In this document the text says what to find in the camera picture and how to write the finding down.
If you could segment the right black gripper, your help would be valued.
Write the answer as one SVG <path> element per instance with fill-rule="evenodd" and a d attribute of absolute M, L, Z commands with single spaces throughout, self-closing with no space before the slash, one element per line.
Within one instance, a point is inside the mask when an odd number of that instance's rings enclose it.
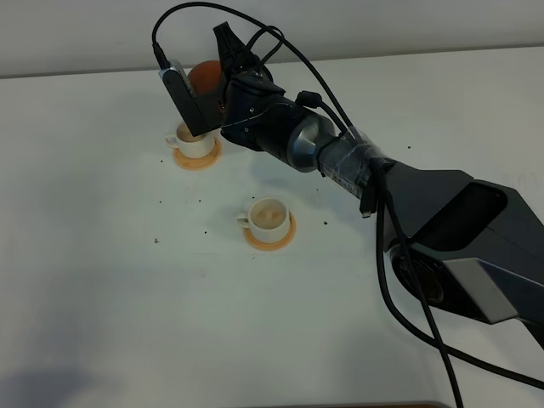
<path fill-rule="evenodd" d="M 217 25 L 213 32 L 221 67 L 220 84 L 229 82 L 224 94 L 222 136 L 249 150 L 285 153 L 298 124 L 298 106 L 268 78 L 243 72 L 254 70 L 255 56 L 228 23 Z"/>

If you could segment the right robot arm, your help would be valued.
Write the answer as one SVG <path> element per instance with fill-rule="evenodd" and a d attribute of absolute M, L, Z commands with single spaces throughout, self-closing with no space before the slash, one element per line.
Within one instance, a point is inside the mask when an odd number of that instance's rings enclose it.
<path fill-rule="evenodd" d="M 543 339 L 543 225 L 514 189 L 460 170 L 421 170 L 388 158 L 318 94 L 285 97 L 227 24 L 214 28 L 224 76 L 222 135 L 302 173 L 320 172 L 377 210 L 378 167 L 392 208 L 383 245 L 394 273 L 429 305 L 487 324 L 521 321 Z"/>

